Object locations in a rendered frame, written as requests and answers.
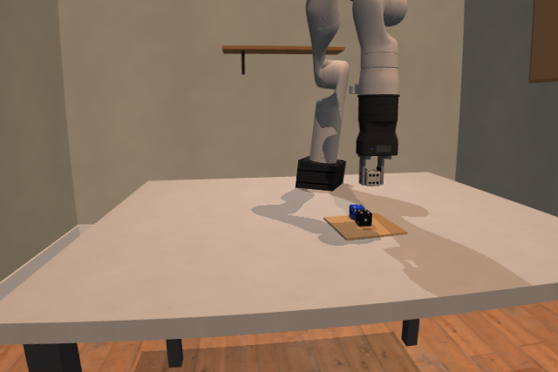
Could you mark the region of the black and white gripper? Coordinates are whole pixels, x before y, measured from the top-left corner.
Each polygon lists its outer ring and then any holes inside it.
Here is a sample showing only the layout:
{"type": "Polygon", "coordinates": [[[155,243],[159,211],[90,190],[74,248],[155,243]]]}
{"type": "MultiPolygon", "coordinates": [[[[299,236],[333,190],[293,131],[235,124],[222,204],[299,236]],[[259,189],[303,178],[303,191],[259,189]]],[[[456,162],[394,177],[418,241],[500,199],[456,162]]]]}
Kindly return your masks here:
{"type": "Polygon", "coordinates": [[[381,172],[380,185],[383,185],[384,159],[398,155],[398,85],[398,69],[394,67],[363,68],[359,85],[350,85],[350,93],[358,94],[360,132],[356,154],[359,157],[358,183],[362,186],[366,186],[367,159],[378,156],[377,170],[381,172]]]}

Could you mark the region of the orange square mat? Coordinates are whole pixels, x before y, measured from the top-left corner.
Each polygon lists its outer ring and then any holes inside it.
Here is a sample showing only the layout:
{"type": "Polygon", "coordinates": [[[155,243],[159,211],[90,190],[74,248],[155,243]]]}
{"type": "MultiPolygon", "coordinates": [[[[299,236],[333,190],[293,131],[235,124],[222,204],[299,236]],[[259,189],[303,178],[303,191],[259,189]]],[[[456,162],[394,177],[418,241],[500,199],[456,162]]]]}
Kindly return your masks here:
{"type": "Polygon", "coordinates": [[[345,240],[357,240],[408,234],[378,213],[372,214],[372,225],[360,227],[349,215],[323,217],[345,240]]]}

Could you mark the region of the blue die with white pips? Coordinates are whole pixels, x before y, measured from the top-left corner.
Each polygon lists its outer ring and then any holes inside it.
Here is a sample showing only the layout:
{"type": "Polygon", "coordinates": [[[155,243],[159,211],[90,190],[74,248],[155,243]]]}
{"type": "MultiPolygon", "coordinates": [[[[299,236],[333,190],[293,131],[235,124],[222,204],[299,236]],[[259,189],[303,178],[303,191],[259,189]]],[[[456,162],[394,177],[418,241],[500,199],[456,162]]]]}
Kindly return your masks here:
{"type": "Polygon", "coordinates": [[[354,220],[355,219],[355,211],[356,210],[365,210],[365,208],[361,204],[357,205],[350,205],[349,216],[354,220]]]}

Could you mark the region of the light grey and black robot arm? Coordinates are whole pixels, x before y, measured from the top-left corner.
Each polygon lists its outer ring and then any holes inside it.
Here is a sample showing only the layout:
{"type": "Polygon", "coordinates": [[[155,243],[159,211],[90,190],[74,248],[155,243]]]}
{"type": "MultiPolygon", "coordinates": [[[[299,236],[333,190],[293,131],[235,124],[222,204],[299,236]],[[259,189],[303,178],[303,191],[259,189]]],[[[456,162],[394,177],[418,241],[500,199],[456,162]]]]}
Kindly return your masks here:
{"type": "MultiPolygon", "coordinates": [[[[350,0],[361,47],[361,69],[398,68],[398,42],[385,26],[399,24],[407,12],[406,0],[350,0]],[[384,17],[383,17],[384,16],[384,17]]],[[[316,102],[310,160],[334,164],[341,133],[344,101],[350,75],[345,61],[327,60],[325,52],[340,25],[338,0],[307,0],[306,16],[313,54],[314,78],[320,88],[334,93],[316,102]]]]}

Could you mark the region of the beige die with black pips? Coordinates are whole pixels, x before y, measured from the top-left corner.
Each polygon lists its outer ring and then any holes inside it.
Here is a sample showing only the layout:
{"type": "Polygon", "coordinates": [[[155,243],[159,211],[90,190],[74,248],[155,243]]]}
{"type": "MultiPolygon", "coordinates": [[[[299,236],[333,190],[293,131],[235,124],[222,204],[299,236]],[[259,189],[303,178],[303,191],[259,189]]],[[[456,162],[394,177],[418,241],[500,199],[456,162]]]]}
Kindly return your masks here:
{"type": "Polygon", "coordinates": [[[380,186],[381,172],[376,169],[366,170],[366,186],[380,186]]]}

